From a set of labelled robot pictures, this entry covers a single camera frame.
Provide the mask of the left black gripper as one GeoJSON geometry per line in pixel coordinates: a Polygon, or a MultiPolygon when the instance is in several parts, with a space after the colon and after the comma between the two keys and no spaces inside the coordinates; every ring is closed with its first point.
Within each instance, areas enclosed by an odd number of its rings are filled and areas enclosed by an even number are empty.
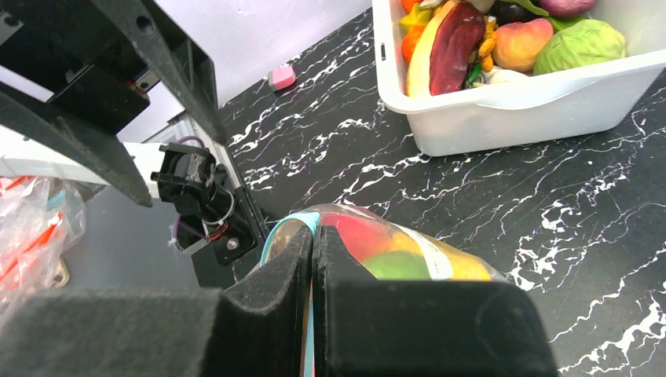
{"type": "Polygon", "coordinates": [[[2,83],[1,124],[82,164],[143,207],[152,197],[134,160],[97,126],[118,133],[148,108],[140,81],[149,68],[208,136],[221,145],[228,140],[214,94],[195,73],[192,40],[185,37],[187,53],[177,57],[161,13],[146,1],[1,3],[8,34],[1,66],[51,91],[46,104],[2,83]]]}

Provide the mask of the pink peach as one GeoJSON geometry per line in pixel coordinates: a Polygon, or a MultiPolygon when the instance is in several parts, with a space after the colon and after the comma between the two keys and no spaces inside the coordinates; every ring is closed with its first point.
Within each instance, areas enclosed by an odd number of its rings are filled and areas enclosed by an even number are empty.
{"type": "Polygon", "coordinates": [[[327,213],[319,225],[335,227],[347,251],[359,262],[387,252],[390,232],[378,221],[355,214],[327,213]]]}

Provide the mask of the yellow bell pepper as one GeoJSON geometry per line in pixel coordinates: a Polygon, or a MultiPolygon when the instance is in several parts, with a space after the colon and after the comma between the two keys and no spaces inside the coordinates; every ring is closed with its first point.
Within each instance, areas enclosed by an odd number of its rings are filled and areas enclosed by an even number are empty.
{"type": "Polygon", "coordinates": [[[419,243],[405,232],[392,232],[386,249],[391,252],[405,251],[415,255],[423,254],[419,243]]]}

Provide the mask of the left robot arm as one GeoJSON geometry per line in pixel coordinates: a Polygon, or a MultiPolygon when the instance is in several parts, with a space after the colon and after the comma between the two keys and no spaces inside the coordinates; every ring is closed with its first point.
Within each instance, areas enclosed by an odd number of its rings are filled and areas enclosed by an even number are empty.
{"type": "Polygon", "coordinates": [[[229,136],[218,113],[214,63],[155,1],[4,1],[1,66],[47,91],[1,85],[1,173],[116,188],[138,205],[161,152],[121,142],[160,84],[207,134],[229,136]]]}

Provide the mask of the small green lime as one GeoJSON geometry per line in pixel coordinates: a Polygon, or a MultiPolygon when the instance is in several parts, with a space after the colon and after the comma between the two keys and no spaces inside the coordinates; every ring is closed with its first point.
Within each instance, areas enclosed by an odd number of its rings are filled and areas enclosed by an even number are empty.
{"type": "Polygon", "coordinates": [[[362,265],[378,280],[431,280],[423,256],[408,251],[377,254],[362,265]]]}

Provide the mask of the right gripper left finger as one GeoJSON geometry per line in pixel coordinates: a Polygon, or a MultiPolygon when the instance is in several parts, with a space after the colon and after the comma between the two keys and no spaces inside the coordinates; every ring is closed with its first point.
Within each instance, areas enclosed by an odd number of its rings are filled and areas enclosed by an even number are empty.
{"type": "Polygon", "coordinates": [[[4,376],[297,376],[313,235],[226,290],[43,291],[1,335],[4,376]]]}

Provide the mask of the clear zip top bag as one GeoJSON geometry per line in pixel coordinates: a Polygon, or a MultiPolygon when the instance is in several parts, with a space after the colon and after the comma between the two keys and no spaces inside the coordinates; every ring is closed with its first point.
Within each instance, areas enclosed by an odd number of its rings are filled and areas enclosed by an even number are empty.
{"type": "Polygon", "coordinates": [[[279,220],[267,237],[259,265],[280,254],[306,227],[316,235],[331,226],[348,255],[378,280],[504,281],[484,259],[358,206],[326,203],[279,220]]]}

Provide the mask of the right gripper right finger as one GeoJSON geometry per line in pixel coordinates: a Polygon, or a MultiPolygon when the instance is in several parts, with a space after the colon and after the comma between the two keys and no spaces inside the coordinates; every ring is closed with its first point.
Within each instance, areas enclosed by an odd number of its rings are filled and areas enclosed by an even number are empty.
{"type": "Polygon", "coordinates": [[[556,376],[531,298],[502,282],[378,280],[332,226],[313,248],[318,376],[556,376]]]}

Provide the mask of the yellow mango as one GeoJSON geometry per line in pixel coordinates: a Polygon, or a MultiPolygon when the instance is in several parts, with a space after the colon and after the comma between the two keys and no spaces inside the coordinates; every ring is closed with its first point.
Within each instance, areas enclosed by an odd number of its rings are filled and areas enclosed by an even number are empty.
{"type": "Polygon", "coordinates": [[[443,253],[452,266],[453,280],[490,281],[492,279],[484,260],[450,247],[444,248],[443,253]]]}

